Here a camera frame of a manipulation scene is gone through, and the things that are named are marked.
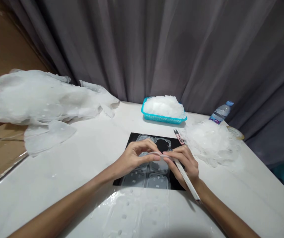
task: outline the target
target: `pile of plastic scraps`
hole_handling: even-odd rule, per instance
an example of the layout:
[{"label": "pile of plastic scraps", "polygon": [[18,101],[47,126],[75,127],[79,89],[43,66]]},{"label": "pile of plastic scraps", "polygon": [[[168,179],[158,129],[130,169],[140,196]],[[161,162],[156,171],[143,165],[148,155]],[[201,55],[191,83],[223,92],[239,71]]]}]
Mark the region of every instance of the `pile of plastic scraps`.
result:
[{"label": "pile of plastic scraps", "polygon": [[0,77],[0,122],[30,125],[25,147],[37,155],[71,137],[76,129],[67,123],[73,118],[92,118],[103,110],[114,117],[112,104],[119,102],[105,88],[40,70],[12,70]]},{"label": "pile of plastic scraps", "polygon": [[195,158],[212,167],[218,164],[230,166],[239,155],[241,141],[230,133],[226,126],[210,120],[187,126],[181,131]]},{"label": "pile of plastic scraps", "polygon": [[185,119],[187,113],[182,104],[173,96],[150,97],[144,103],[143,111],[149,114],[155,114],[166,117]]}]

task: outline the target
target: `black cutting mat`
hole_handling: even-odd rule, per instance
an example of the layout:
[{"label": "black cutting mat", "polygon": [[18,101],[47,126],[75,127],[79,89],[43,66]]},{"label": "black cutting mat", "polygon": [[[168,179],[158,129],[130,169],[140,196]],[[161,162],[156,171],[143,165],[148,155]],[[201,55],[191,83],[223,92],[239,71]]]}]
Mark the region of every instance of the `black cutting mat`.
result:
[{"label": "black cutting mat", "polygon": [[[126,147],[129,145],[130,142],[136,141],[139,135],[142,135],[142,134],[131,132],[129,140],[128,140],[128,143],[126,144]],[[164,139],[170,140],[171,143],[172,143],[171,149],[175,149],[175,148],[180,146],[180,143],[179,143],[178,139],[176,139],[176,138],[153,136],[153,135],[147,135],[147,136],[157,137],[157,138],[164,138]],[[161,152],[164,152],[164,151],[168,150],[168,147],[167,147],[168,143],[166,141],[164,141],[164,140],[158,140],[156,142],[156,145],[157,145],[157,148]],[[115,180],[113,182],[113,185],[120,186],[121,179],[122,178],[119,178],[119,179]],[[170,180],[170,183],[171,183],[171,190],[182,190],[182,191],[185,191],[185,189],[180,185],[180,183],[175,178],[173,172],[169,172],[169,180]]]}]

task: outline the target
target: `teal plastic basket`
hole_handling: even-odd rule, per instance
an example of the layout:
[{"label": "teal plastic basket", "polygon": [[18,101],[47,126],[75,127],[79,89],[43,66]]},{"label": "teal plastic basket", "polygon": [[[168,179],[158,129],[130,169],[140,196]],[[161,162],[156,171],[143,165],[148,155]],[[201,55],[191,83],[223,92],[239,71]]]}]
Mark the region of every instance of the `teal plastic basket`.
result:
[{"label": "teal plastic basket", "polygon": [[185,119],[179,119],[179,118],[173,118],[173,117],[164,117],[160,115],[155,115],[155,114],[149,114],[144,112],[144,103],[146,102],[148,98],[144,99],[141,112],[144,114],[144,118],[146,120],[151,120],[151,121],[160,121],[160,122],[167,122],[167,123],[172,123],[172,124],[180,124],[183,121],[187,120],[187,117]]}]

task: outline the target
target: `water bottle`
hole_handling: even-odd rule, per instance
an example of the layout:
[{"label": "water bottle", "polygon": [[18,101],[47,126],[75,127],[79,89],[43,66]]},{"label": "water bottle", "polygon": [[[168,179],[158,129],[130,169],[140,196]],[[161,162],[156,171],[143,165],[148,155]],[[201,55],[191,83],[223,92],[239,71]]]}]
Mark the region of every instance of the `water bottle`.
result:
[{"label": "water bottle", "polygon": [[222,106],[218,107],[215,112],[209,117],[209,120],[216,122],[218,125],[229,115],[230,107],[233,105],[233,102],[227,101]]}]

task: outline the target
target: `table surface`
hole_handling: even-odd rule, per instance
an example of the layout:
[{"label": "table surface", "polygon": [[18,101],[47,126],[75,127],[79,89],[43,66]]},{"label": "table surface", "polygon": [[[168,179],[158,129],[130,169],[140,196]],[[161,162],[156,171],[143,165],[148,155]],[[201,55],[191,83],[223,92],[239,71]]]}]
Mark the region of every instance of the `table surface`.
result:
[{"label": "table surface", "polygon": [[[188,113],[186,124],[206,118]],[[148,121],[140,104],[121,102],[113,119],[101,113],[72,126],[77,132],[70,139],[36,158],[28,157],[0,182],[0,237],[7,237],[114,162],[131,132],[175,138],[173,129],[185,123]],[[284,237],[284,186],[244,143],[238,161],[233,170],[212,168],[199,160],[200,177],[261,237]],[[101,223],[107,217],[99,220],[90,215],[97,201],[89,204],[61,236],[101,237]],[[170,192],[169,224],[166,237],[224,237],[185,191]]]}]

